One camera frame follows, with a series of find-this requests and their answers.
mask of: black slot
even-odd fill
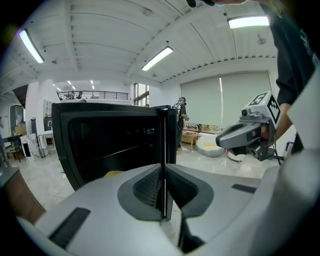
[[[251,193],[251,194],[254,194],[257,190],[256,187],[246,186],[246,185],[241,185],[241,184],[234,184],[231,188],[233,188],[235,190],[240,190],[243,192]]]
[[[50,235],[49,239],[57,246],[66,249],[90,212],[90,210],[84,208],[74,209],[53,234]]]
[[[25,156],[26,156],[27,158],[28,158],[28,157],[31,157],[28,144],[27,144],[27,143],[23,143],[22,146],[23,146],[23,149],[24,149],[24,152],[25,152]]]

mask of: desk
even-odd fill
[[[6,193],[14,214],[32,224],[46,212],[30,191],[19,168],[0,167],[0,188]]]
[[[16,142],[16,141],[19,142],[21,136],[22,136],[22,135],[19,134],[19,135],[16,135],[16,136],[6,137],[6,138],[3,138],[3,139],[2,139],[2,140],[3,140],[3,143],[10,142],[11,147],[14,149],[14,151],[11,151],[11,152],[9,152],[9,153],[13,153],[14,158],[16,158],[16,155],[17,155],[20,163],[21,163],[21,160],[20,160],[20,157],[19,157],[18,152],[19,152],[19,151],[22,151],[23,149],[22,149],[22,147],[16,149],[16,144],[15,144],[15,142]]]
[[[196,132],[188,132],[185,130],[182,132],[181,140],[185,143],[191,144],[191,151],[192,151],[193,145],[196,144],[197,139],[198,139],[198,134]]]

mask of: yellow object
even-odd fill
[[[26,124],[15,127],[15,135],[27,135]]]
[[[121,173],[123,173],[122,170],[111,170],[104,176],[104,178],[110,178],[112,176],[115,176],[115,175],[118,175],[118,174],[121,174]]]
[[[205,147],[216,147],[216,146],[217,146],[217,145],[214,144],[214,143],[207,143],[207,142],[204,142],[203,145],[204,145]]]

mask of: white floor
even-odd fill
[[[182,144],[176,163],[199,172],[258,179],[262,178],[267,168],[278,165],[276,160],[259,162],[251,155],[247,155],[242,162],[233,161],[226,154],[216,158],[206,157],[196,152],[195,148],[191,151],[189,144]],[[26,184],[47,211],[74,192],[66,175],[61,173],[63,168],[56,153],[51,152],[46,158],[35,162],[23,159],[19,163],[15,160],[11,165],[20,167]],[[174,203],[171,221],[161,223],[161,228],[175,244],[178,243],[180,221],[181,211]]]

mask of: railing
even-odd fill
[[[100,90],[73,90],[58,92],[60,100],[80,99],[106,99],[106,100],[128,100],[128,93]]]

